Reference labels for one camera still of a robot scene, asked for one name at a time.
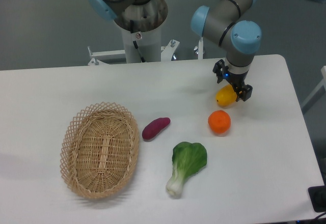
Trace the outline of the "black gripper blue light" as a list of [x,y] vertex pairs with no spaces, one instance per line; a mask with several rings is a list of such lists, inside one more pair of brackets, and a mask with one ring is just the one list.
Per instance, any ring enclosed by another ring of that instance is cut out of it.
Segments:
[[236,93],[236,102],[239,100],[247,101],[251,97],[253,87],[245,84],[245,78],[248,71],[236,74],[234,71],[230,70],[227,65],[225,65],[225,61],[223,59],[220,59],[215,63],[212,71],[217,77],[217,83],[220,83],[225,79],[233,86],[233,90]]

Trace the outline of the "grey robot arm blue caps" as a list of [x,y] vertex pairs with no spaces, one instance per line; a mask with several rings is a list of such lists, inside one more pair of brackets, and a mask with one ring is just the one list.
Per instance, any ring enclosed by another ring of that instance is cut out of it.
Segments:
[[[104,20],[113,21],[124,34],[124,49],[129,63],[161,61],[160,28],[168,15],[165,0],[88,0]],[[227,81],[246,101],[252,87],[245,78],[260,47],[262,32],[258,24],[241,20],[256,0],[220,0],[215,8],[199,7],[192,16],[191,29],[226,52],[213,72],[218,82]]]

